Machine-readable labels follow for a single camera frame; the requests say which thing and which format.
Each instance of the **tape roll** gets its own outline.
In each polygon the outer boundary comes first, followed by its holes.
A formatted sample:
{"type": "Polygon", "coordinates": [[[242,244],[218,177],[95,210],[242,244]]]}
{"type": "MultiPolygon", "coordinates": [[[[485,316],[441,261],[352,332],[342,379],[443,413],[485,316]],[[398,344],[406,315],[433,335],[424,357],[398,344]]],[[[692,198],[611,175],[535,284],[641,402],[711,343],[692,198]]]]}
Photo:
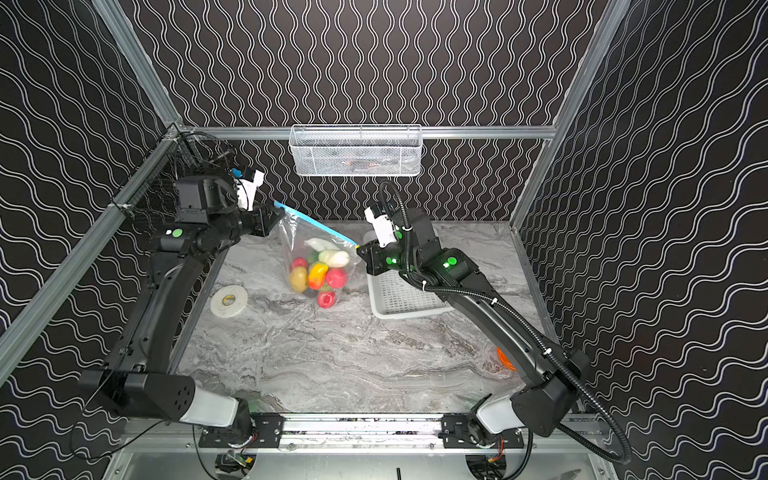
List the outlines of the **tape roll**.
{"type": "Polygon", "coordinates": [[[228,285],[210,299],[210,311],[215,316],[229,318],[245,310],[248,292],[240,285],[228,285]]]}

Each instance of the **marble table surface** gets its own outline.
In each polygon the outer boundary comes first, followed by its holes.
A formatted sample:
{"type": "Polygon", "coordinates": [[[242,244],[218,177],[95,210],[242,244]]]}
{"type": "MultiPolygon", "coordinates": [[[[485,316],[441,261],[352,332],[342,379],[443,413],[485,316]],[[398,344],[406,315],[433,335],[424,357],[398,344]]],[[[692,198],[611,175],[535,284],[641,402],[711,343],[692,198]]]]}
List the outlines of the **marble table surface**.
{"type": "MultiPolygon", "coordinates": [[[[328,225],[355,241],[370,230],[367,223],[328,225]]],[[[542,330],[506,223],[436,223],[435,231],[542,330]]],[[[219,318],[207,304],[178,373],[249,399],[252,410],[277,412],[464,412],[488,393],[522,387],[460,313],[376,318],[362,263],[343,301],[324,310],[290,289],[283,264],[276,233],[230,248],[213,292],[245,287],[246,309],[219,318]]]]}

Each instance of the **plastic bag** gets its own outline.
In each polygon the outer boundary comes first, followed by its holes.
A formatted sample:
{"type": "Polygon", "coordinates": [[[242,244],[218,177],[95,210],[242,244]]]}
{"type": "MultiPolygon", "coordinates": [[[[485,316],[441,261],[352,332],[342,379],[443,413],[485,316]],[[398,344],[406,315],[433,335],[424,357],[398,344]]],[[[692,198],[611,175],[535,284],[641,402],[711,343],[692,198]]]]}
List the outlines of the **plastic bag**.
{"type": "Polygon", "coordinates": [[[342,288],[359,263],[357,244],[341,233],[275,202],[286,212],[277,230],[286,260],[286,281],[294,292],[313,299],[322,308],[341,301],[342,288]]]}

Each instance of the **white basket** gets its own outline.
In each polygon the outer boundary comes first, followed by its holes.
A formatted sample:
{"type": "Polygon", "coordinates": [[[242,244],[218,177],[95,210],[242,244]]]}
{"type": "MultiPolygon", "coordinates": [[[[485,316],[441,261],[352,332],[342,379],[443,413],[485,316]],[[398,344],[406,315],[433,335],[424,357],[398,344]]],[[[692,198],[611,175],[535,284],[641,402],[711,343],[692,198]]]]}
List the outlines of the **white basket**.
{"type": "MultiPolygon", "coordinates": [[[[368,232],[363,243],[375,238],[376,232],[368,232]]],[[[371,310],[380,319],[407,319],[453,310],[434,293],[422,292],[407,284],[394,270],[378,276],[368,275],[368,291],[371,310]]]]}
{"type": "Polygon", "coordinates": [[[305,177],[414,177],[423,144],[421,125],[293,125],[288,140],[305,177]]]}

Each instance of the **red tomato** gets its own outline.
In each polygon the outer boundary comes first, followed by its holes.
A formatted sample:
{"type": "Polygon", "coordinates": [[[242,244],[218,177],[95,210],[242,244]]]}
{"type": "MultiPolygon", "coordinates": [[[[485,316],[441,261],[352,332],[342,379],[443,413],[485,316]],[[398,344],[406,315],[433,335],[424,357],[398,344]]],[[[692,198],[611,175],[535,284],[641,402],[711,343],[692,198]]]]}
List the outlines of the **red tomato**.
{"type": "Polygon", "coordinates": [[[332,288],[341,288],[346,285],[346,272],[343,268],[332,268],[326,273],[326,283],[332,288]]]}
{"type": "Polygon", "coordinates": [[[336,303],[336,292],[320,292],[317,294],[317,304],[322,308],[330,308],[336,303]]]}
{"type": "Polygon", "coordinates": [[[290,269],[293,270],[297,266],[303,266],[304,268],[307,268],[309,264],[302,257],[299,257],[290,264],[290,269]]]}

